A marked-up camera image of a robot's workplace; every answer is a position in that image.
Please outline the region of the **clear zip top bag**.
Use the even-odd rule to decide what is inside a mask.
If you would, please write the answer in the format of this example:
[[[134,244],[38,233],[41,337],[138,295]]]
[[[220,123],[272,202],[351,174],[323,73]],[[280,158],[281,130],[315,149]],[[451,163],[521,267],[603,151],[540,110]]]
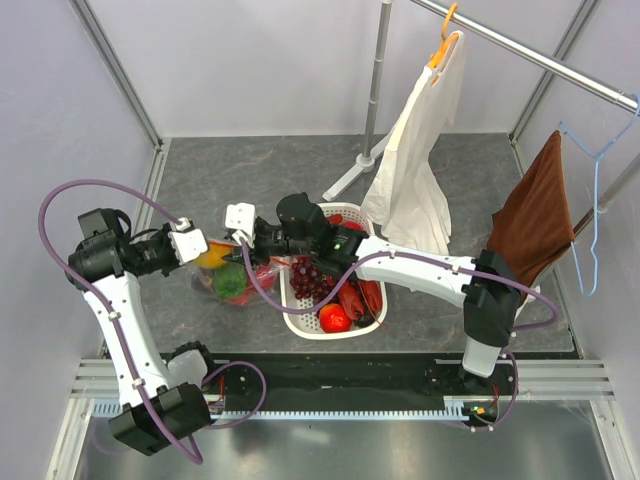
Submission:
[[[209,241],[209,250],[190,265],[190,284],[198,292],[216,301],[245,307],[260,300],[243,260],[226,260],[234,245],[226,241]]]

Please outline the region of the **green bell pepper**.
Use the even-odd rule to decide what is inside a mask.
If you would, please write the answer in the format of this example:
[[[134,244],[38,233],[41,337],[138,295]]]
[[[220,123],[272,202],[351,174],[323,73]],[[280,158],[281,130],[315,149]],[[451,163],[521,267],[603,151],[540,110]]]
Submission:
[[[215,270],[215,293],[222,300],[237,297],[244,291],[246,280],[247,273],[243,265],[227,263]]]

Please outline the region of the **yellow green mango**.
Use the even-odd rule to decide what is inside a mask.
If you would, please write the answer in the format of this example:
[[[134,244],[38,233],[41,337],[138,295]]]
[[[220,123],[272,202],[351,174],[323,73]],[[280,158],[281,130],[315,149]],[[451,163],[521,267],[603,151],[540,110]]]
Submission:
[[[194,260],[194,264],[204,269],[218,269],[227,263],[225,257],[230,255],[233,250],[232,244],[210,241],[209,250],[199,255]]]

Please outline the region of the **red apple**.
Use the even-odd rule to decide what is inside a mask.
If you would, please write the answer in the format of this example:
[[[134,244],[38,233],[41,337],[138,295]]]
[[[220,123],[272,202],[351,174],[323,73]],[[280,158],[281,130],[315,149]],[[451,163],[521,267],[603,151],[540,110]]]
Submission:
[[[270,294],[274,289],[274,284],[278,277],[278,270],[270,266],[261,266],[256,269],[254,273],[260,287],[267,294]],[[257,293],[250,278],[247,278],[244,291],[239,296],[230,298],[229,302],[233,305],[244,307],[258,300],[261,300],[261,296]]]

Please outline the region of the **dark red onion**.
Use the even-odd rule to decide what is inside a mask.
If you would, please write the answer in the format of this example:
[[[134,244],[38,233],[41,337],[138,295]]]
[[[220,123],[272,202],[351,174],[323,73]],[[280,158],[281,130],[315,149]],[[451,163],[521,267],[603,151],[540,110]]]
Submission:
[[[199,292],[208,296],[215,295],[215,290],[212,286],[211,281],[208,278],[201,279],[193,276],[191,278],[191,286],[196,292]]]

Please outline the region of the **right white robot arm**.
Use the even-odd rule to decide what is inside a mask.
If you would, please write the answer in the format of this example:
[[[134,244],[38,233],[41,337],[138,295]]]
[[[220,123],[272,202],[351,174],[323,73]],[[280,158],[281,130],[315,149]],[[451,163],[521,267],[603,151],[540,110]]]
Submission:
[[[333,225],[304,193],[283,198],[271,225],[254,205],[230,204],[224,227],[237,247],[232,257],[248,265],[272,257],[306,256],[339,285],[349,280],[388,283],[447,301],[463,312],[467,337],[458,381],[483,392],[494,381],[498,357],[509,343],[520,294],[504,259],[484,250],[476,257],[447,257],[394,245],[365,231]]]

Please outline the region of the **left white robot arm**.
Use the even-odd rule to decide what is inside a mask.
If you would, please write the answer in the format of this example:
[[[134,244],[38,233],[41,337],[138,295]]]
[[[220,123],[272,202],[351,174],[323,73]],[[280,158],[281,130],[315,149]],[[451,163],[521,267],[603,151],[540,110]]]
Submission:
[[[219,382],[207,349],[188,343],[164,360],[141,301],[140,277],[164,276],[208,251],[204,234],[183,218],[131,233],[128,216],[98,208],[78,218],[83,241],[69,256],[67,277],[82,291],[102,329],[116,370],[122,411],[109,421],[119,442],[151,456],[210,424],[203,393]]]

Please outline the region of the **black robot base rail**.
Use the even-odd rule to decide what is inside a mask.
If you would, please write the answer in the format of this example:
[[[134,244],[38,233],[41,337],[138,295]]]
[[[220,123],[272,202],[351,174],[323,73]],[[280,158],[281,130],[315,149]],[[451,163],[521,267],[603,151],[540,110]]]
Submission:
[[[321,413],[436,410],[447,397],[492,401],[514,390],[511,360],[487,378],[461,366],[459,354],[256,353],[217,358],[227,368],[206,381],[231,411]]]

